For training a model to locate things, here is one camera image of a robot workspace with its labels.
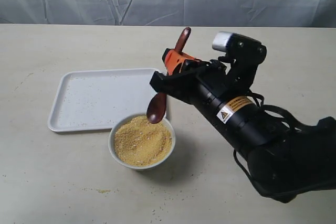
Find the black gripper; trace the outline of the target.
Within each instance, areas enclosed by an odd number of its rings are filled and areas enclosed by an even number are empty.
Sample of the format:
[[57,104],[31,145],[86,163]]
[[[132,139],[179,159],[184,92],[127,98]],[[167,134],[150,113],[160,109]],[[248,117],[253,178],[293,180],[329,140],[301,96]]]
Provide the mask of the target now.
[[193,106],[218,106],[228,101],[226,66],[218,60],[200,61],[167,48],[162,56],[167,73],[154,72],[150,86]]

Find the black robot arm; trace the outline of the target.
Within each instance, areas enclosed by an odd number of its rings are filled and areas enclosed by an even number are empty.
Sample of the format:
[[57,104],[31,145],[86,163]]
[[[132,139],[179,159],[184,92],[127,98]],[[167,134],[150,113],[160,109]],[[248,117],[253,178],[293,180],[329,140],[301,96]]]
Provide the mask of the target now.
[[264,46],[229,49],[211,61],[167,49],[167,74],[155,72],[150,84],[209,121],[233,147],[234,159],[246,161],[241,169],[261,196],[287,203],[302,193],[335,189],[335,119],[309,126],[264,104],[250,86],[265,57]]

